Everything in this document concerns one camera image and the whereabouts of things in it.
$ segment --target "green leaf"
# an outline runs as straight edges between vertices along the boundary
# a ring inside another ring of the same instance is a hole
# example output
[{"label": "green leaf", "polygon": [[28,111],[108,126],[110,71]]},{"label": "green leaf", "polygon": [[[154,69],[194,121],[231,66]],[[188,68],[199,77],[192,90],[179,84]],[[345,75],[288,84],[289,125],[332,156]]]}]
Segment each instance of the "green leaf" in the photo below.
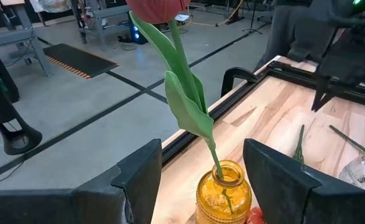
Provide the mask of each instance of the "green leaf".
[{"label": "green leaf", "polygon": [[184,72],[183,62],[181,62],[178,52],[175,50],[175,47],[171,43],[170,39],[152,24],[140,20],[132,11],[129,13],[132,22],[138,28],[139,32],[141,32],[141,34],[150,42],[150,44],[152,44],[152,46],[155,47],[155,49],[157,49],[157,51],[161,54],[167,69],[173,71],[174,74],[178,76],[185,94],[189,97],[189,99],[195,100],[195,95],[198,93],[196,87],[190,85],[189,79],[192,78],[188,77],[192,74],[190,73],[190,70],[188,70],[188,73]]},{"label": "green leaf", "polygon": [[205,99],[205,90],[203,88],[203,84],[201,84],[200,79],[195,74],[192,73],[192,76],[193,76],[193,81],[195,81],[197,92],[199,93],[201,110],[202,110],[202,112],[208,114],[207,106],[206,106],[206,99]]},{"label": "green leaf", "polygon": [[168,70],[182,70],[178,63],[178,55],[174,45],[152,24],[140,20],[132,11],[129,12],[131,20],[138,28],[139,32],[156,48],[161,54]]},{"label": "green leaf", "polygon": [[164,85],[167,101],[171,112],[177,118],[178,126],[205,138],[207,142],[213,142],[213,119],[186,96],[174,72],[165,73]]},{"label": "green leaf", "polygon": [[[189,99],[193,100],[196,103],[196,105],[198,105],[200,108],[201,102],[200,102],[199,92],[197,90],[195,80],[193,79],[192,72],[189,69],[187,56],[185,55],[185,51],[183,49],[181,41],[180,31],[178,29],[177,21],[174,18],[171,21],[169,21],[169,28],[171,31],[171,36],[174,42],[175,50],[177,50],[179,62],[182,66],[182,72],[184,74],[183,79],[181,79],[181,77],[178,76],[182,84],[183,90],[185,91]],[[184,82],[188,83],[189,89],[185,88]]]}]

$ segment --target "black floor mat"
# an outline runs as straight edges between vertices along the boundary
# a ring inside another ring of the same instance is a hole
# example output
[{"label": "black floor mat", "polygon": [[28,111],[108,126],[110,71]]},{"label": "black floor mat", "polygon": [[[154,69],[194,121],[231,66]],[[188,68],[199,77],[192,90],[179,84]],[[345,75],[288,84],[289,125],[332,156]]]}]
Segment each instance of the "black floor mat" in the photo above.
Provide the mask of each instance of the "black floor mat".
[{"label": "black floor mat", "polygon": [[44,53],[50,62],[85,79],[93,78],[119,66],[116,62],[67,44],[46,47]]}]

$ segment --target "tulip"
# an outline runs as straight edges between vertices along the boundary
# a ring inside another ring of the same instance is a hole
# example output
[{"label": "tulip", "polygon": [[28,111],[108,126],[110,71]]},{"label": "tulip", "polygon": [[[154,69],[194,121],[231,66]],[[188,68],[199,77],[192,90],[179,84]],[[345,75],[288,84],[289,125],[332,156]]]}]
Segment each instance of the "tulip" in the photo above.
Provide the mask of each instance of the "tulip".
[{"label": "tulip", "polygon": [[126,0],[131,10],[143,21],[161,24],[185,10],[190,0]]},{"label": "tulip", "polygon": [[[189,0],[127,0],[127,3],[132,9],[129,13],[132,22],[159,51],[166,64],[165,95],[171,112],[177,119],[178,126],[205,139],[218,175],[224,178],[215,151],[214,121],[208,115],[203,84],[189,69],[177,22],[174,19],[177,13],[189,3]],[[173,43],[152,25],[163,22],[169,24]],[[222,194],[225,195],[229,209],[233,213],[226,189]]]}]

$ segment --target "green stem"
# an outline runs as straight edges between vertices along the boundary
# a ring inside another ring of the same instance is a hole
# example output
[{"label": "green stem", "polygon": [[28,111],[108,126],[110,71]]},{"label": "green stem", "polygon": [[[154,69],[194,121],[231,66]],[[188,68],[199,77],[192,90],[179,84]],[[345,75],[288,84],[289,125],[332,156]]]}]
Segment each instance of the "green stem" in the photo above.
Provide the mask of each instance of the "green stem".
[{"label": "green stem", "polygon": [[295,149],[295,152],[293,154],[293,159],[301,162],[302,164],[304,164],[304,156],[302,155],[302,138],[304,135],[304,125],[301,126],[301,130],[300,130],[300,136],[298,137],[298,144],[297,144],[297,148]]},{"label": "green stem", "polygon": [[201,105],[200,97],[198,94],[198,90],[197,90],[195,81],[193,79],[192,72],[189,69],[187,58],[185,56],[185,51],[183,50],[180,33],[179,33],[179,30],[177,27],[177,22],[175,21],[175,19],[172,19],[171,21],[169,21],[169,27],[170,27],[170,31],[171,31],[172,40],[174,41],[175,49],[177,50],[180,61],[182,62],[183,74],[187,78],[187,82],[190,86],[190,89],[192,89],[192,94],[190,91],[185,92],[185,93],[187,94],[189,99],[193,100],[200,108],[200,105]]},{"label": "green stem", "polygon": [[342,133],[339,129],[336,129],[333,125],[329,125],[329,127],[337,133],[339,136],[341,136],[343,139],[350,142],[352,145],[356,146],[358,149],[360,149],[363,153],[365,153],[365,147],[357,143],[356,141],[353,141],[350,137]]},{"label": "green stem", "polygon": [[215,166],[217,167],[217,173],[223,179],[224,174],[222,173],[221,164],[219,163],[218,156],[217,156],[217,153],[215,151],[216,146],[215,146],[214,139],[206,140],[206,143],[207,143],[208,148],[210,149],[211,156],[213,157]]},{"label": "green stem", "polygon": [[[218,175],[219,175],[222,179],[224,179],[224,174],[222,173],[221,164],[219,163],[218,156],[217,156],[217,153],[216,153],[216,151],[215,151],[216,144],[215,144],[215,142],[214,142],[214,139],[206,140],[206,143],[207,143],[208,148],[210,149],[211,156],[213,157],[213,160],[214,160],[215,166],[217,167],[217,173],[218,173]],[[233,208],[232,208],[231,198],[229,197],[229,195],[228,195],[228,194],[226,194],[226,189],[224,189],[224,190],[222,191],[222,194],[225,196],[226,201],[228,202],[229,210],[230,210],[230,211],[231,211],[231,213],[233,214]]]}]

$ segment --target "black metal clamp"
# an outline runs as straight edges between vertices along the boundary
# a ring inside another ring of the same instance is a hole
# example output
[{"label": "black metal clamp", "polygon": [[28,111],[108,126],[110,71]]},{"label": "black metal clamp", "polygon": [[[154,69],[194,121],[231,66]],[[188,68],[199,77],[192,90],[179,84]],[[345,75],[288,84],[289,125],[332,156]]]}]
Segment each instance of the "black metal clamp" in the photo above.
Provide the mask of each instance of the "black metal clamp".
[{"label": "black metal clamp", "polygon": [[222,82],[221,97],[233,89],[233,81],[235,78],[242,78],[249,83],[257,83],[259,79],[256,75],[245,68],[233,67],[228,69],[224,74]]}]

